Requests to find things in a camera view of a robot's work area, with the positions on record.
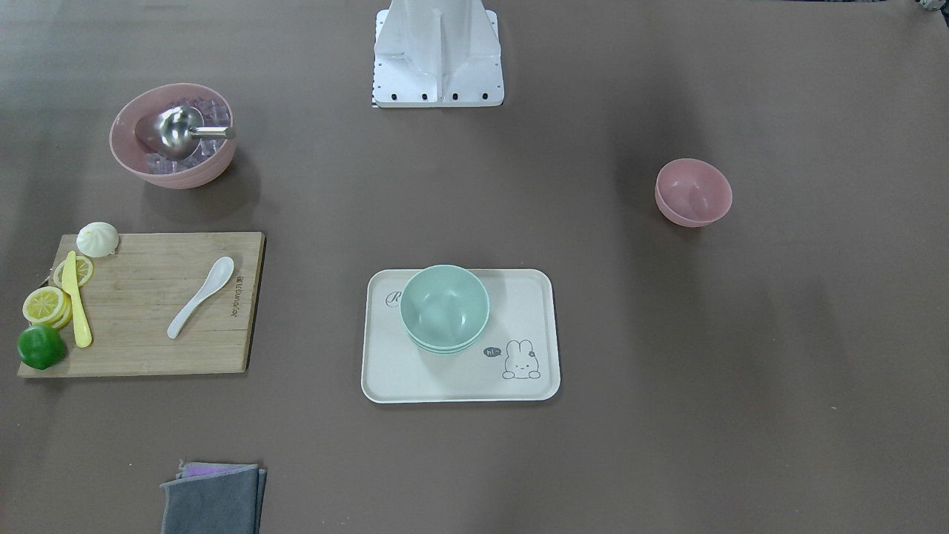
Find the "small pink bowl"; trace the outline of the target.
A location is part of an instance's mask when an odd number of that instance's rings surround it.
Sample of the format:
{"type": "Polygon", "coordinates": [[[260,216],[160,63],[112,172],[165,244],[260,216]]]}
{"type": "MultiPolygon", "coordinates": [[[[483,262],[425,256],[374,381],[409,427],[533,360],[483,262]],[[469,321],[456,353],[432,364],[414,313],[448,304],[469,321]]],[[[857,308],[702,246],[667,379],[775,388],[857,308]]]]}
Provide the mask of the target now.
{"type": "Polygon", "coordinates": [[[655,205],[669,222],[701,228],[725,217],[733,206],[731,182],[714,165],[680,158],[655,178],[655,205]]]}

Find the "white ceramic spoon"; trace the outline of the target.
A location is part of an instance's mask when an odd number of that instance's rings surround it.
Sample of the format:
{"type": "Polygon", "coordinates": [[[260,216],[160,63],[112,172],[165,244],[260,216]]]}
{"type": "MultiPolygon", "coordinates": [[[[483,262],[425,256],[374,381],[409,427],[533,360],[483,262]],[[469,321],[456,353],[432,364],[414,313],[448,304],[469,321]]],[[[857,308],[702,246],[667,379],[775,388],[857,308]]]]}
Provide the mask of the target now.
{"type": "Polygon", "coordinates": [[[220,257],[214,261],[213,266],[211,266],[199,290],[183,305],[170,322],[166,331],[167,337],[177,339],[193,312],[196,311],[205,300],[211,297],[211,295],[215,295],[227,285],[228,281],[233,277],[234,268],[234,259],[231,257],[220,257]]]}

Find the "green bowl stack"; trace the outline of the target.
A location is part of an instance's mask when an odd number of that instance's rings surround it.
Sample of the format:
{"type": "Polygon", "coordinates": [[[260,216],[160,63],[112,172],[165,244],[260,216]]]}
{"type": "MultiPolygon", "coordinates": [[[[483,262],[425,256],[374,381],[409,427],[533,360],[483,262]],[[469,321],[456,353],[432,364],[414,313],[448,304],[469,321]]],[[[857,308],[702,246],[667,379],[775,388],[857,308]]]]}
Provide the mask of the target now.
{"type": "Polygon", "coordinates": [[[401,292],[404,331],[417,347],[432,354],[458,354],[481,338],[491,317],[491,301],[482,280],[457,265],[433,265],[417,271],[401,292]]]}

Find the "large pink ice bowl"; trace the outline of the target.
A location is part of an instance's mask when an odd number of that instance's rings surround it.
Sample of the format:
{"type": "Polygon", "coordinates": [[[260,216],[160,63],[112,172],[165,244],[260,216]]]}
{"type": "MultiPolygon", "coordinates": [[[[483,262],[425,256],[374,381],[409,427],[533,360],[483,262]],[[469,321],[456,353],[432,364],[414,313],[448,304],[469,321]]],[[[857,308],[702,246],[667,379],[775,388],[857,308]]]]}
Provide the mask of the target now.
{"type": "Polygon", "coordinates": [[[193,82],[173,82],[149,89],[123,106],[110,128],[109,148],[125,171],[152,185],[169,189],[207,185],[225,172],[234,159],[235,139],[210,139],[201,143],[184,161],[169,161],[166,156],[146,148],[133,134],[133,126],[140,119],[184,102],[199,109],[206,125],[214,124],[217,119],[224,125],[234,124],[233,108],[214,89],[193,82]]]}

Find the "cream rabbit tray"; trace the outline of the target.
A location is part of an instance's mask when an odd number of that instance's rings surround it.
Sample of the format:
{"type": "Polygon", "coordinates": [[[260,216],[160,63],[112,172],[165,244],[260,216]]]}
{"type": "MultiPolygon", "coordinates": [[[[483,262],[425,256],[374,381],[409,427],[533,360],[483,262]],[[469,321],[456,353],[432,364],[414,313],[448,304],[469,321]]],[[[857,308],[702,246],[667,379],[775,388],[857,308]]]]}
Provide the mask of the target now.
{"type": "Polygon", "coordinates": [[[561,368],[555,293],[536,269],[478,269],[491,303],[486,330],[453,355],[418,348],[401,324],[411,269],[378,271],[367,284],[360,386],[375,403],[546,401],[561,368]]]}

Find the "steel ice scoop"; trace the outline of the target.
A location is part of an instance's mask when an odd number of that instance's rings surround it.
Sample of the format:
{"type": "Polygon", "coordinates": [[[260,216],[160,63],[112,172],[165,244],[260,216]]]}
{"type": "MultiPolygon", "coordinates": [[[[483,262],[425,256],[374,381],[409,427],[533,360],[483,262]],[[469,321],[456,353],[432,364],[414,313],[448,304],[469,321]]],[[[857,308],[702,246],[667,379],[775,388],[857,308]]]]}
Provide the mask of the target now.
{"type": "Polygon", "coordinates": [[[199,109],[179,105],[139,119],[133,135],[149,152],[183,161],[199,149],[201,139],[233,139],[235,131],[231,126],[206,125],[199,109]]]}

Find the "bamboo cutting board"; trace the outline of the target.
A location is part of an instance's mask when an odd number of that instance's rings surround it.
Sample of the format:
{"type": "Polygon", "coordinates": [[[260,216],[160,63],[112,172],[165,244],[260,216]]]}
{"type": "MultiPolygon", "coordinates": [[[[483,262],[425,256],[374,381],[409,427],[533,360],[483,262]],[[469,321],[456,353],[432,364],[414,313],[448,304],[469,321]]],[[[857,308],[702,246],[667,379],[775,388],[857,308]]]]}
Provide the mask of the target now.
{"type": "Polygon", "coordinates": [[[115,254],[93,261],[81,288],[93,337],[87,348],[62,329],[64,361],[21,364],[21,378],[243,373],[248,367],[265,250],[261,232],[122,234],[115,254]],[[228,284],[196,308],[176,338],[167,329],[214,261],[233,258],[228,284]]]}

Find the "grey folded cloth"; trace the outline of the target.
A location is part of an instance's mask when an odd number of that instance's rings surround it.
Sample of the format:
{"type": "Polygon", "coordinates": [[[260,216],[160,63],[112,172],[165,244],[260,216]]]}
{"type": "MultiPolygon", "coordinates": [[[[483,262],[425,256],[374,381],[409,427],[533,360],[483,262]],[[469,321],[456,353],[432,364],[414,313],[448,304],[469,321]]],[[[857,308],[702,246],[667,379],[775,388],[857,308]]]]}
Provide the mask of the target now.
{"type": "Polygon", "coordinates": [[[181,462],[160,484],[162,533],[258,533],[267,475],[258,464],[181,462]]]}

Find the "white steamed bun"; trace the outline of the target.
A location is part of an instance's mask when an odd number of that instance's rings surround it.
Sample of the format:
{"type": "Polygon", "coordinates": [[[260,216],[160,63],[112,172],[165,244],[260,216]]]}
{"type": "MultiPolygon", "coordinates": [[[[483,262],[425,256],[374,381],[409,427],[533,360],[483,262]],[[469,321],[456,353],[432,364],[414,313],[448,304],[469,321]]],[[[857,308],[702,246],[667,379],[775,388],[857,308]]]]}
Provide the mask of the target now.
{"type": "Polygon", "coordinates": [[[108,222],[91,222],[82,227],[76,237],[77,250],[82,256],[99,258],[116,252],[121,237],[108,222]]]}

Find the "lemon slice under knife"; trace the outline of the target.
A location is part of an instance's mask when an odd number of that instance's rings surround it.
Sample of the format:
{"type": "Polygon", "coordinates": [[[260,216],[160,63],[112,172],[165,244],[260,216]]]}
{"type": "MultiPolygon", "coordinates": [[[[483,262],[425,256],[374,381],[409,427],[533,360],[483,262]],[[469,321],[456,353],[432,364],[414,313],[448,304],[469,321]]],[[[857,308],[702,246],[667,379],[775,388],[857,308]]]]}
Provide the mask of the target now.
{"type": "MultiPolygon", "coordinates": [[[[59,288],[62,288],[62,273],[64,273],[65,264],[67,261],[62,261],[57,265],[53,270],[51,276],[51,283],[59,288]]],[[[94,264],[89,258],[85,256],[76,256],[75,257],[75,271],[76,271],[76,283],[78,287],[85,286],[86,283],[91,279],[94,274],[94,264]]]]}

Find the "yellow plastic knife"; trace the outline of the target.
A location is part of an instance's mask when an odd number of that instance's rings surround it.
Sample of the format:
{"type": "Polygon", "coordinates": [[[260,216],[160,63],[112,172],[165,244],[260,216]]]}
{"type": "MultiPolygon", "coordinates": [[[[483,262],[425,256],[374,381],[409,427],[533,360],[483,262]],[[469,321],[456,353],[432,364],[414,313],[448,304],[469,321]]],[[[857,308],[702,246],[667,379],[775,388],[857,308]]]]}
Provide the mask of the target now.
{"type": "Polygon", "coordinates": [[[92,331],[86,318],[82,294],[78,284],[75,251],[70,251],[62,263],[62,291],[70,297],[72,322],[75,344],[79,348],[87,348],[93,342],[92,331]]]}

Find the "stacked lemon slices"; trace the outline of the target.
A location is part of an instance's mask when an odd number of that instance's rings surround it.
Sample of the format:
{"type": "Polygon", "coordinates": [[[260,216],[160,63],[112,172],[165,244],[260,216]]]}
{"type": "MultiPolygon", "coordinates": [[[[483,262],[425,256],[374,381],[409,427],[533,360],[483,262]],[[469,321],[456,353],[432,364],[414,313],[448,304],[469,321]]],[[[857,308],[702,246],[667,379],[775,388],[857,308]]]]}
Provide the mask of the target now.
{"type": "Polygon", "coordinates": [[[22,305],[22,314],[31,325],[61,330],[71,321],[73,310],[68,294],[61,288],[45,286],[27,296],[22,305]]]}

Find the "green lime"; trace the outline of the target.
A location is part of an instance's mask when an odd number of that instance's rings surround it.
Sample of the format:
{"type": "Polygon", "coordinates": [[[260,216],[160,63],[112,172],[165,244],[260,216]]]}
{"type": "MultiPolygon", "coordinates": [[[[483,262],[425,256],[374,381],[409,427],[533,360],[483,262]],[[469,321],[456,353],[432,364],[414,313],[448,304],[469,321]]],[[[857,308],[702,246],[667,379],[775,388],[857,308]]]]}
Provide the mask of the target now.
{"type": "Polygon", "coordinates": [[[67,357],[67,345],[60,332],[37,324],[26,328],[17,339],[21,361],[33,369],[48,369],[67,357]]]}

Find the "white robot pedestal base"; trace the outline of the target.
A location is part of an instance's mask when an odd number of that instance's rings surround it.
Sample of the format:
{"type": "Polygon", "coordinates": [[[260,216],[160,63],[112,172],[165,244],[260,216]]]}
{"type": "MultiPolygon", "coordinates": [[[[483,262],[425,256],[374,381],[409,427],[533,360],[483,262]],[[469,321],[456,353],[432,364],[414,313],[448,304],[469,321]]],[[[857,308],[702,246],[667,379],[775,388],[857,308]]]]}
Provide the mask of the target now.
{"type": "Polygon", "coordinates": [[[481,1],[393,1],[375,16],[377,108],[489,108],[506,91],[497,14],[481,1]]]}

